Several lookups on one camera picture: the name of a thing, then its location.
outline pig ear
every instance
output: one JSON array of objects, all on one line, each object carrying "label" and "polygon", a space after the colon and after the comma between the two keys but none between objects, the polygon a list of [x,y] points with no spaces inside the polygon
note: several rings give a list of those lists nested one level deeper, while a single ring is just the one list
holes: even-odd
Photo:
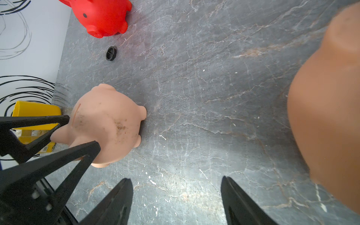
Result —
[{"label": "pig ear", "polygon": [[71,0],[59,0],[59,1],[61,1],[62,3],[64,3],[67,6],[71,7],[71,4],[70,4]]}]

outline white wall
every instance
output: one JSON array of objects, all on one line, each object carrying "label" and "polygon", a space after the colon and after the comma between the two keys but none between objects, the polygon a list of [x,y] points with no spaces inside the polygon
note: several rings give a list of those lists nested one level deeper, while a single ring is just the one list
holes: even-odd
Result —
[{"label": "white wall", "polygon": [[58,0],[0,0],[0,116],[17,100],[51,102],[70,12]]}]

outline black metal frame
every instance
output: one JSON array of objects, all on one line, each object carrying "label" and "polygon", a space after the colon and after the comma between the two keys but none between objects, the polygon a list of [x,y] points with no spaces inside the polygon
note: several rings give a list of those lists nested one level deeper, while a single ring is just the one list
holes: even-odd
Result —
[{"label": "black metal frame", "polygon": [[[65,204],[87,168],[100,152],[99,143],[96,141],[85,143],[25,163],[50,142],[50,136],[57,128],[68,122],[69,116],[0,117],[0,155],[10,154],[20,163],[18,166],[0,171],[0,224],[78,224]],[[27,145],[20,143],[10,131],[16,127],[49,123],[59,124]],[[78,158],[82,159],[54,190],[46,181],[45,176]],[[81,224],[126,225],[132,196],[131,180],[121,180],[82,220]]]},{"label": "black metal frame", "polygon": [[221,197],[229,225],[278,225],[231,177],[222,178]]},{"label": "black metal frame", "polygon": [[[0,156],[11,155],[18,163],[25,163],[50,142],[50,136],[56,129],[69,122],[69,116],[45,117],[0,117]],[[56,127],[29,144],[22,144],[11,131],[17,127],[28,127],[49,123],[58,123]]]}]

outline black plastic cap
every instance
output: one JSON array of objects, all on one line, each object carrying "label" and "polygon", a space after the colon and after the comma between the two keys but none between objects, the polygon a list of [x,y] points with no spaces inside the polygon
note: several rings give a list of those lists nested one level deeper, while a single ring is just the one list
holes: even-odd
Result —
[{"label": "black plastic cap", "polygon": [[106,60],[112,61],[116,57],[116,49],[114,46],[109,47],[109,49],[106,52]]}]

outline screw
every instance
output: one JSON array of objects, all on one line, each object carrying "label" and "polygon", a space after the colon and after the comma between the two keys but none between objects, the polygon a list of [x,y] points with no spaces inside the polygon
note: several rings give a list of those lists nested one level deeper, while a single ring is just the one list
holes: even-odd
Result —
[{"label": "screw", "polygon": [[53,208],[53,206],[49,203],[49,204],[46,206],[46,211],[50,211],[52,208]]},{"label": "screw", "polygon": [[33,199],[37,199],[40,196],[39,192],[37,192],[37,190],[34,190],[34,192],[31,194],[31,197]]}]

